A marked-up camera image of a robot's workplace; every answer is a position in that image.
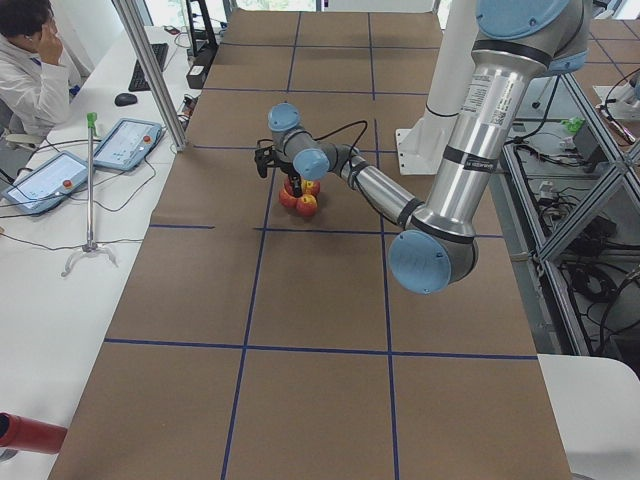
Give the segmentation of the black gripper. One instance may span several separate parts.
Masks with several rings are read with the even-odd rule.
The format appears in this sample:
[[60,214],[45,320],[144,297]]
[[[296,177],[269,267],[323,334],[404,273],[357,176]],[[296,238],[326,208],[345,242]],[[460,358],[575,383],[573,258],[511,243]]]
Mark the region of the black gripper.
[[288,193],[293,197],[303,195],[303,181],[301,174],[295,169],[293,161],[283,151],[275,149],[275,166],[288,176]]

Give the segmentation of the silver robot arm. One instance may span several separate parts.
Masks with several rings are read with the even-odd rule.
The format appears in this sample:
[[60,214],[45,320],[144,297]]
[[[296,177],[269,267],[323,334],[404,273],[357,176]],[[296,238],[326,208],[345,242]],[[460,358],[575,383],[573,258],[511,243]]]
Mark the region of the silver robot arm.
[[268,114],[275,165],[307,180],[340,176],[402,228],[389,250],[396,280],[417,294],[439,292],[477,263],[472,220],[530,82],[584,65],[591,18],[589,1],[477,2],[475,68],[426,201],[355,148],[316,141],[290,103]]

